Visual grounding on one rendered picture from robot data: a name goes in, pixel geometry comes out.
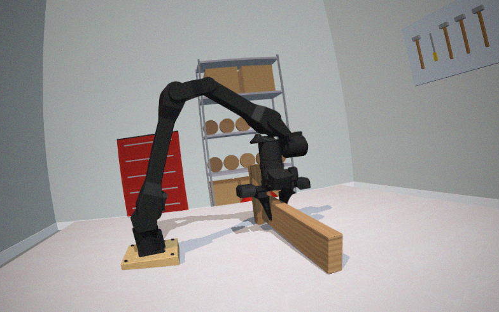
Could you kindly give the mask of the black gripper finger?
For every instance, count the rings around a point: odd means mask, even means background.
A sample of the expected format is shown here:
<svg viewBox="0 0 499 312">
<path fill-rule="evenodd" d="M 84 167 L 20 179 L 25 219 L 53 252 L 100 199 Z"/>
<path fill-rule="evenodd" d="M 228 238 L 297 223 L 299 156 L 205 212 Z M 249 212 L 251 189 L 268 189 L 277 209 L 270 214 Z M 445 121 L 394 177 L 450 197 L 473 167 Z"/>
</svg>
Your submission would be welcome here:
<svg viewBox="0 0 499 312">
<path fill-rule="evenodd" d="M 262 206 L 265 209 L 267 217 L 269 218 L 269 220 L 272 220 L 271 208 L 270 208 L 270 205 L 269 205 L 270 196 L 267 195 L 267 196 L 257 197 L 257 196 L 254 195 L 254 197 L 257 198 L 261 202 Z"/>
<path fill-rule="evenodd" d="M 279 200 L 288 204 L 290 197 L 293 194 L 295 194 L 295 192 L 284 193 L 284 192 L 278 191 L 278 194 L 279 194 Z"/>
</svg>

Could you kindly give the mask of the wooden post with slot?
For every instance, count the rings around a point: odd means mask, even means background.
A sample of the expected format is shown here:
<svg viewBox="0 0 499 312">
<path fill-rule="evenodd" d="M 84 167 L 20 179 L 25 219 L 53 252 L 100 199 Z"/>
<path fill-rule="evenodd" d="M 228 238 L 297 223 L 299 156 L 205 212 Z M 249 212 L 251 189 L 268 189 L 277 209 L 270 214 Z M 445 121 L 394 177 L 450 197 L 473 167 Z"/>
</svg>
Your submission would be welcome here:
<svg viewBox="0 0 499 312">
<path fill-rule="evenodd" d="M 260 164 L 254 164 L 254 165 L 248 165 L 248 173 L 249 173 L 249 183 L 254 185 L 254 186 L 260 186 L 262 185 L 261 180 L 262 180 L 262 175 L 261 175 L 261 169 L 260 169 Z M 267 194 L 271 195 L 271 191 L 267 191 Z M 253 203 L 253 213 L 254 213 L 254 219 L 255 222 L 258 225 L 264 224 L 264 220 L 262 219 L 262 207 L 261 207 L 261 202 L 255 198 L 252 198 L 252 203 Z"/>
</svg>

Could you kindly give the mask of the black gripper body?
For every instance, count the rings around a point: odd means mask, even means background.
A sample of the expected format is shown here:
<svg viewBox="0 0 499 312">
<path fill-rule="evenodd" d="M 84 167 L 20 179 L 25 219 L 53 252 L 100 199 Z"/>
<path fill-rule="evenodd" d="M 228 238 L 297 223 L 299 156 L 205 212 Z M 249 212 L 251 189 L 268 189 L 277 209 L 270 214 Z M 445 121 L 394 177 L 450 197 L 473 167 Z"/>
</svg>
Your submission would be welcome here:
<svg viewBox="0 0 499 312">
<path fill-rule="evenodd" d="M 260 185 L 260 186 L 254 186 L 252 184 L 238 185 L 236 187 L 236 195 L 240 198 L 253 197 L 254 195 L 257 197 L 267 196 L 267 191 L 272 191 L 274 189 L 272 187 L 268 187 L 270 185 L 264 185 L 264 181 L 263 181 L 264 168 L 265 168 L 265 165 L 271 165 L 271 169 L 276 168 L 276 167 L 278 167 L 278 163 L 283 163 L 283 160 L 278 159 L 278 160 L 260 161 L 262 185 Z M 283 167 L 285 167 L 284 163 L 283 163 Z M 284 193 L 294 192 L 294 188 L 296 188 L 296 187 L 299 190 L 311 188 L 309 178 L 300 176 L 297 181 L 292 181 L 291 188 L 282 188 L 280 190 L 281 190 L 281 192 L 284 192 Z"/>
</svg>

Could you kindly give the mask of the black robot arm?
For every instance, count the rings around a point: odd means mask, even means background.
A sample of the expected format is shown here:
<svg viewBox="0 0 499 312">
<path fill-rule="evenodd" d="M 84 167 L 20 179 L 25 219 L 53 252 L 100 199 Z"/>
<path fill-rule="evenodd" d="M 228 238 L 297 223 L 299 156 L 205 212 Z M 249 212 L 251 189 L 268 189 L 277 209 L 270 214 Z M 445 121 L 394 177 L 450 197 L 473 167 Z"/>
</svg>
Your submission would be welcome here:
<svg viewBox="0 0 499 312">
<path fill-rule="evenodd" d="M 167 152 L 175 121 L 185 101 L 200 96 L 206 96 L 239 115 L 259 133 L 255 134 L 250 143 L 258 143 L 260 161 L 278 160 L 282 159 L 282 156 L 284 158 L 300 157 L 308 151 L 308 143 L 302 131 L 291 133 L 276 110 L 251 103 L 209 76 L 189 82 L 169 83 L 160 93 L 158 124 L 146 178 L 136 201 L 136 209 L 130 217 L 139 257 L 165 252 L 166 245 L 157 221 L 162 215 L 162 210 L 165 211 L 168 196 L 162 191 Z M 276 136 L 279 139 L 275 139 Z M 264 185 L 270 185 L 274 190 L 291 188 L 292 181 L 298 179 L 296 167 L 284 169 L 283 163 L 278 163 L 278 167 L 271 169 L 271 165 L 265 165 Z"/>
</svg>

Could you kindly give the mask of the wooden rail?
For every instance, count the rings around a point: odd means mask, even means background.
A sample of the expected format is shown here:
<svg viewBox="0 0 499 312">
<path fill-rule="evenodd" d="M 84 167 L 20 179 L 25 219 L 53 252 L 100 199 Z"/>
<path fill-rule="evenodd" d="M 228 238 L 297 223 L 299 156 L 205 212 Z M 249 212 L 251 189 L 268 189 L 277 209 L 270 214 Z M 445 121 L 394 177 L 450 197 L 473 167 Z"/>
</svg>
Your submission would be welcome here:
<svg viewBox="0 0 499 312">
<path fill-rule="evenodd" d="M 342 270 L 342 233 L 270 196 L 272 220 L 262 207 L 262 219 L 326 273 Z"/>
</svg>

